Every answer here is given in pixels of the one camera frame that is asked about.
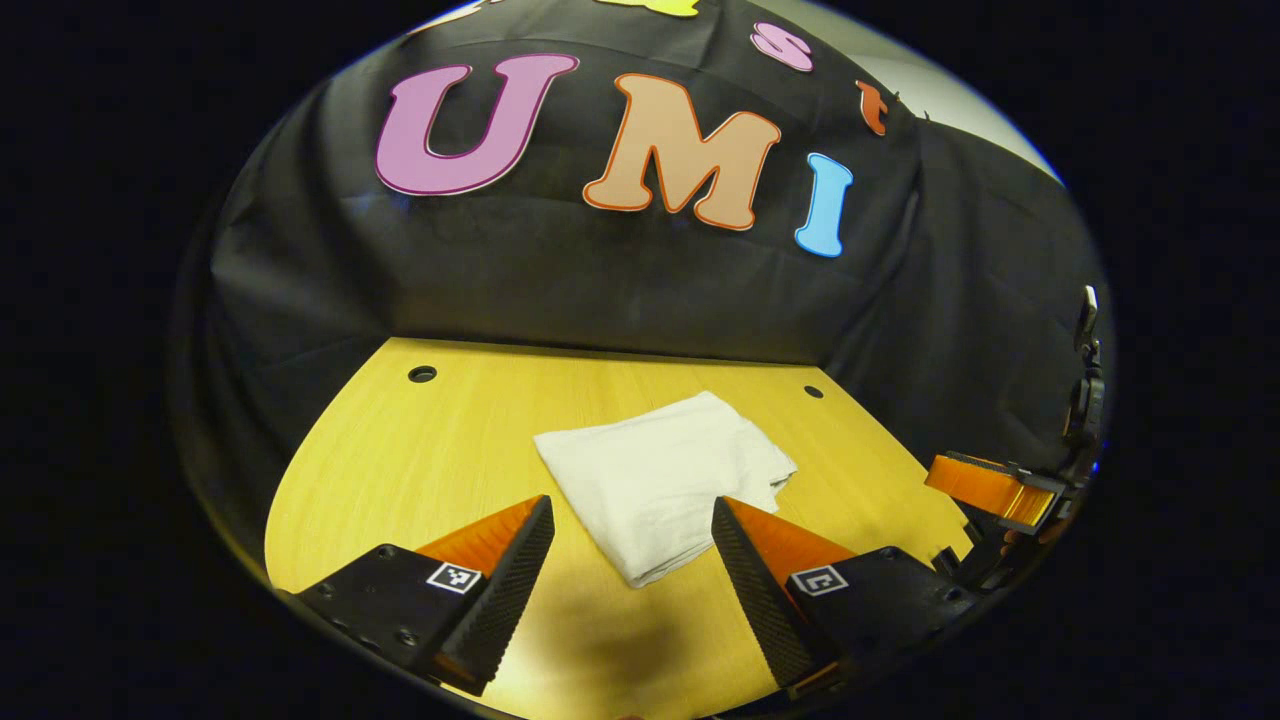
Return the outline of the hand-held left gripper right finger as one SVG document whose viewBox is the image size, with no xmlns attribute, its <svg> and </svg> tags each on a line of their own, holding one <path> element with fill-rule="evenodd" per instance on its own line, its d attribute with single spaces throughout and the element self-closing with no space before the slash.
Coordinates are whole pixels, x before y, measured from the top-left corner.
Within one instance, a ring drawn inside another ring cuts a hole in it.
<svg viewBox="0 0 1280 720">
<path fill-rule="evenodd" d="M 855 553 L 721 496 L 710 530 L 768 669 L 791 700 L 868 685 L 900 669 L 979 603 L 905 550 Z"/>
</svg>

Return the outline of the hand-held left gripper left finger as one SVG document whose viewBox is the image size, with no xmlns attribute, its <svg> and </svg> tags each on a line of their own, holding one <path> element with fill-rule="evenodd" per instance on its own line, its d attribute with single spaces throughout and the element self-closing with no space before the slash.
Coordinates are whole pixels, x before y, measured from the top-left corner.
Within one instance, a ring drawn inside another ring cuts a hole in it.
<svg viewBox="0 0 1280 720">
<path fill-rule="evenodd" d="M 293 596 L 425 682 L 481 694 L 497 676 L 556 534 L 535 495 L 417 550 L 383 543 Z"/>
</svg>

